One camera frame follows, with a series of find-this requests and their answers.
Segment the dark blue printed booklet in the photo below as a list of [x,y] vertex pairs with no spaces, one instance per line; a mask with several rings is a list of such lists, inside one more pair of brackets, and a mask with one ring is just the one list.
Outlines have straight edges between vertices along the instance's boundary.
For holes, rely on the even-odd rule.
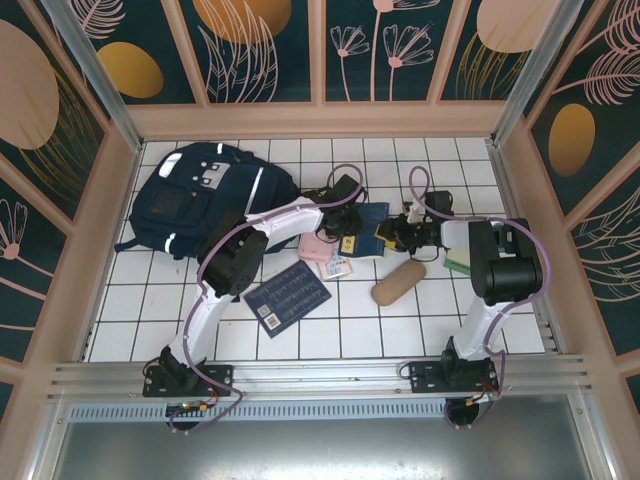
[[311,268],[299,260],[246,293],[244,300],[273,339],[331,297]]

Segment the grey steel sheet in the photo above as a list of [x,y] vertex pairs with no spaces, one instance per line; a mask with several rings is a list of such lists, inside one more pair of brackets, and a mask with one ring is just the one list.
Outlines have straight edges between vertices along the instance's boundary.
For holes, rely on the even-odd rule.
[[228,422],[193,436],[156,423],[72,424],[37,480],[609,480],[573,425],[493,419]]

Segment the pink pencil case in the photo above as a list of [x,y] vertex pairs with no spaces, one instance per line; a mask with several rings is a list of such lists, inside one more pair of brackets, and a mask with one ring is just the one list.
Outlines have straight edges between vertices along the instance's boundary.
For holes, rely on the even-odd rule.
[[298,257],[301,260],[327,263],[333,256],[334,244],[315,233],[304,233],[299,240]]

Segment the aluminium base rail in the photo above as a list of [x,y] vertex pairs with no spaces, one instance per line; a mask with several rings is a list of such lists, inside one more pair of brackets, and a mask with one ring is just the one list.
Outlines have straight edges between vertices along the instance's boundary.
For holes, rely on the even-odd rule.
[[[247,400],[406,398],[410,381],[401,359],[239,361],[233,386]],[[67,402],[142,401],[141,362],[66,363],[56,366],[46,398]],[[593,382],[578,355],[508,356],[504,396],[573,394]]]

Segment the aluminium frame post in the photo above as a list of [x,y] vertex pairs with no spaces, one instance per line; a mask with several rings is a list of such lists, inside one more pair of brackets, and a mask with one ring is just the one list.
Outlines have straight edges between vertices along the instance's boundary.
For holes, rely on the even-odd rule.
[[91,43],[106,40],[126,17],[124,0],[38,0],[101,104],[135,153],[142,137]]
[[584,0],[559,0],[507,97],[491,132],[490,147],[499,150],[510,136],[525,106],[561,49],[583,3]]

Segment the clear plastic supplies pouch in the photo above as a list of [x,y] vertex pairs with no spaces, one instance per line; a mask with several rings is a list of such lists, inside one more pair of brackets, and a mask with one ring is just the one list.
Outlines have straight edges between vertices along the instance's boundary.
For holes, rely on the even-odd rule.
[[353,272],[349,259],[342,257],[338,250],[334,250],[331,258],[318,264],[319,273],[323,281],[334,280]]

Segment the light green notebook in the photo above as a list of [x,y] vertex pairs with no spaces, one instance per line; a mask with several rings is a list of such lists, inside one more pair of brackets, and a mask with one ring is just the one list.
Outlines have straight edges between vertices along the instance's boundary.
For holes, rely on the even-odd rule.
[[462,275],[471,275],[470,253],[466,249],[448,249],[443,266]]

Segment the tan felt case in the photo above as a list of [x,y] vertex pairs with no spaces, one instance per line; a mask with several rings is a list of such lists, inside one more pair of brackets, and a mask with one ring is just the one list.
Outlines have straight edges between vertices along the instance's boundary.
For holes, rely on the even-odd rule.
[[390,306],[414,288],[425,275],[425,266],[415,259],[409,259],[377,282],[371,289],[371,297],[379,306]]

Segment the navy notebook with yellow label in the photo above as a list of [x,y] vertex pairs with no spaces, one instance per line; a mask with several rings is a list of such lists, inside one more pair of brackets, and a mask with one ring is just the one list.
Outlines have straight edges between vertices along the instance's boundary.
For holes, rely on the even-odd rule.
[[387,202],[356,204],[361,230],[352,236],[343,237],[338,246],[338,254],[353,259],[377,258],[384,256],[385,241],[376,237],[376,230],[389,216]]

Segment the navy blue backpack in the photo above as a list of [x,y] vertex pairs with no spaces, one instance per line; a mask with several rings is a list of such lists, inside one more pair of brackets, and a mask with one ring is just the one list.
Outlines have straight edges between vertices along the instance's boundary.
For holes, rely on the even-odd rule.
[[301,197],[292,176],[249,151],[197,142],[167,154],[136,196],[129,222],[134,238],[117,253],[142,246],[180,260],[201,258],[231,212],[251,219]]

